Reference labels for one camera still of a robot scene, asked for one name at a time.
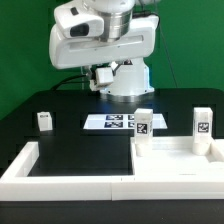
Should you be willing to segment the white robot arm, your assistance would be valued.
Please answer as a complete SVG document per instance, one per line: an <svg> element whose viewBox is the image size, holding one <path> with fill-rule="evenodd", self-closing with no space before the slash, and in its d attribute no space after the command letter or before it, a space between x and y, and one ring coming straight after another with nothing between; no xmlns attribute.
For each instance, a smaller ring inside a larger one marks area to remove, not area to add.
<svg viewBox="0 0 224 224"><path fill-rule="evenodd" d="M54 10L49 55L58 69L83 67L102 98L137 101L154 91L144 59L159 17L133 12L135 0L71 0Z"/></svg>

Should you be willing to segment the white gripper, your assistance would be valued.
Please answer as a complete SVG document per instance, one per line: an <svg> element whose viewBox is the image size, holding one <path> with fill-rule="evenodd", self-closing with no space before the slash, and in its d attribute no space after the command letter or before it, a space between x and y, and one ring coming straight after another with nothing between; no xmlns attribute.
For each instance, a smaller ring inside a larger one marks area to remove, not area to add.
<svg viewBox="0 0 224 224"><path fill-rule="evenodd" d="M50 33L49 56L57 69L81 67L88 80L93 79L92 67L88 65L110 63L112 74L121 66L112 61L124 61L148 57L154 50L157 16L133 19L129 32L114 42L102 42L92 38L66 38L54 25Z"/></svg>

